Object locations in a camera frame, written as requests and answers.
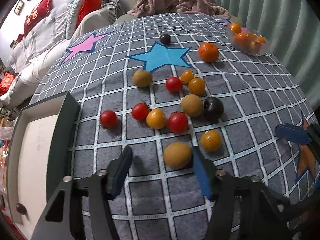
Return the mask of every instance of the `red cushion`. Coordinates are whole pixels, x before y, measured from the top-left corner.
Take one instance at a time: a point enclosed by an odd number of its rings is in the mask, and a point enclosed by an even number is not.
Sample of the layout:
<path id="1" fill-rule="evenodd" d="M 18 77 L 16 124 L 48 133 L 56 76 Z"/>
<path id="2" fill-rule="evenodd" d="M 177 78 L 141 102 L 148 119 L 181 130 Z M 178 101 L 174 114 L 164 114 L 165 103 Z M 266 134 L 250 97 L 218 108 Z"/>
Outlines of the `red cushion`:
<path id="1" fill-rule="evenodd" d="M 4 77 L 0 83 L 0 96 L 4 95 L 9 90 L 9 87 L 11 86 L 11 83 L 15 77 L 15 74 L 11 74 L 9 72 L 4 74 Z"/>
<path id="2" fill-rule="evenodd" d="M 52 0 L 42 0 L 36 7 L 33 8 L 31 13 L 26 17 L 24 23 L 24 36 L 32 30 L 38 22 L 50 13 L 52 7 Z"/>
<path id="3" fill-rule="evenodd" d="M 77 21 L 77 27 L 83 20 L 83 18 L 101 7 L 101 1 L 102 0 L 84 0 L 82 7 L 80 8 L 79 14 L 78 14 L 78 21 Z"/>
<path id="4" fill-rule="evenodd" d="M 18 35 L 18 38 L 17 38 L 17 43 L 19 43 L 20 41 L 22 41 L 23 37 L 24 37 L 24 34 L 19 34 L 19 35 Z"/>

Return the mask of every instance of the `glass bowl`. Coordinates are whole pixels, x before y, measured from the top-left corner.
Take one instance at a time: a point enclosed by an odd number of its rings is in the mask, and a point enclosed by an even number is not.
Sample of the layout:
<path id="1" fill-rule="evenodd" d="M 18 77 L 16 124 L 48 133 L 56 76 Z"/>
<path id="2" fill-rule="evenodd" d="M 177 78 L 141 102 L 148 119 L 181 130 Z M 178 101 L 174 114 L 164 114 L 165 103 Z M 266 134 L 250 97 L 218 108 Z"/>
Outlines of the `glass bowl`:
<path id="1" fill-rule="evenodd" d="M 270 42 L 257 31 L 242 28 L 242 32 L 237 34 L 229 28 L 230 25 L 227 25 L 227 35 L 232 45 L 237 49 L 253 56 L 261 56 L 269 51 Z"/>

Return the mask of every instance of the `gray checkered tablecloth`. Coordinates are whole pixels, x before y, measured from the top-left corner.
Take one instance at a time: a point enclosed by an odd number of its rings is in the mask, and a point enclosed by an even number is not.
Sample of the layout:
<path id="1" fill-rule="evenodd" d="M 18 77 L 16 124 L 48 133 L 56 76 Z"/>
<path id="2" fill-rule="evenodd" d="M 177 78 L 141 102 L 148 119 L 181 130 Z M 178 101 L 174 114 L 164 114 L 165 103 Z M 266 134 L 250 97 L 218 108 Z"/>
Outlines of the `gray checkered tablecloth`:
<path id="1" fill-rule="evenodd" d="M 296 183 L 298 147 L 274 135 L 279 123 L 301 125 L 316 118 L 307 99 L 288 71 L 272 55 L 253 57 L 233 48 L 226 36 L 224 20 L 188 14 L 164 14 L 96 30 L 109 33 L 96 43 L 94 52 L 82 52 L 66 63 L 66 52 L 48 71 L 31 103 L 70 91 L 81 105 L 70 141 L 72 175 L 87 177 L 119 156 L 130 145 L 134 159 L 124 190 L 110 208 L 121 240 L 199 240 L 202 239 L 214 203 L 201 195 L 193 169 L 172 170 L 163 161 L 163 150 L 176 141 L 198 145 L 201 135 L 217 129 L 222 137 L 218 152 L 207 155 L 219 169 L 235 176 L 258 175 L 266 185 L 289 197 L 292 203 L 310 194 L 313 180 L 309 173 Z M 186 61 L 196 76 L 206 82 L 204 100 L 220 98 L 225 113 L 219 123 L 208 123 L 202 116 L 189 120 L 189 130 L 180 136 L 168 128 L 153 130 L 136 122 L 132 107 L 146 102 L 161 108 L 166 116 L 180 109 L 188 88 L 170 94 L 165 81 L 180 76 L 184 67 L 164 66 L 153 73 L 150 87 L 139 89 L 132 75 L 143 62 L 127 58 L 148 51 L 162 33 L 171 35 L 170 48 L 190 47 Z M 80 37 L 77 45 L 92 33 Z M 219 60 L 204 63 L 198 55 L 202 42 L 215 42 Z M 120 125 L 103 130 L 99 116 L 103 110 L 116 112 Z M 92 239 L 88 200 L 83 199 L 87 239 Z M 232 239 L 239 228 L 235 213 Z"/>

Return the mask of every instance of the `green curtain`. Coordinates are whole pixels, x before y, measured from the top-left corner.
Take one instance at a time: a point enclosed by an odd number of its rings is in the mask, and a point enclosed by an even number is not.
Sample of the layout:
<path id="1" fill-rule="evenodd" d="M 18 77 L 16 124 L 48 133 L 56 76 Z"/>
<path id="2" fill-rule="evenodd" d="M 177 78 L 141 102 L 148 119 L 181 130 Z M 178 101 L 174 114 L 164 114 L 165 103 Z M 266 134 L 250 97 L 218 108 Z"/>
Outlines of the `green curtain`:
<path id="1" fill-rule="evenodd" d="M 320 105 L 320 22 L 306 0 L 216 0 L 272 41 L 313 109 Z"/>

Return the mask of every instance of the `red cherry tomato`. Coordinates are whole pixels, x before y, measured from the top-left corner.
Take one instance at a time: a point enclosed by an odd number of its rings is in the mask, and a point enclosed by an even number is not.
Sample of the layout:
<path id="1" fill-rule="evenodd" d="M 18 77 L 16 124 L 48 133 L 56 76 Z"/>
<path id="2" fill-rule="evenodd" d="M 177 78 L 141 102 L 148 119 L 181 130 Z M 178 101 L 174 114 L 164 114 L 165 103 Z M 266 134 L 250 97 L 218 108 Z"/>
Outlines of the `red cherry tomato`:
<path id="1" fill-rule="evenodd" d="M 135 120 L 143 121 L 147 118 L 149 112 L 150 110 L 145 103 L 139 103 L 132 108 L 132 117 Z"/>
<path id="2" fill-rule="evenodd" d="M 169 127 L 174 133 L 183 133 L 188 130 L 188 119 L 184 113 L 173 113 L 169 117 Z"/>
<path id="3" fill-rule="evenodd" d="M 103 111 L 100 115 L 100 124 L 107 129 L 115 127 L 118 124 L 116 113 L 111 110 Z"/>
<path id="4" fill-rule="evenodd" d="M 182 82 L 177 77 L 170 77 L 165 82 L 167 90 L 171 93 L 176 93 L 182 89 Z"/>

